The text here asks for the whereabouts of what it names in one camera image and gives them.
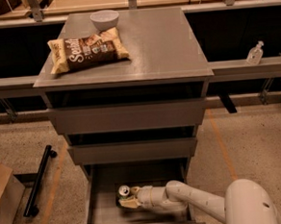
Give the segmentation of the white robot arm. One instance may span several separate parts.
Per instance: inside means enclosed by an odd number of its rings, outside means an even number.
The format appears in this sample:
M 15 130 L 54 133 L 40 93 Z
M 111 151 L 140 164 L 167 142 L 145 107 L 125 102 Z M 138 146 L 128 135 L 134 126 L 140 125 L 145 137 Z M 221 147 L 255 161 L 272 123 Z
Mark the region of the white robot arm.
M 118 203 L 128 209 L 159 207 L 177 213 L 191 204 L 222 224 L 281 224 L 268 193 L 246 179 L 232 182 L 223 197 L 176 180 L 170 180 L 164 187 L 120 186 Z

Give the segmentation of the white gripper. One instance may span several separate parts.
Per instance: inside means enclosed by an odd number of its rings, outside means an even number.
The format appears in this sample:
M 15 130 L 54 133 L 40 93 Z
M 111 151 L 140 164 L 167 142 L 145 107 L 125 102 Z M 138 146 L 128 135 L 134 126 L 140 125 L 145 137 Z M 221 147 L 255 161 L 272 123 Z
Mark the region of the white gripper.
M 131 194 L 128 198 L 120 198 L 118 203 L 127 209 L 140 206 L 153 209 L 162 206 L 167 199 L 165 187 L 131 187 Z

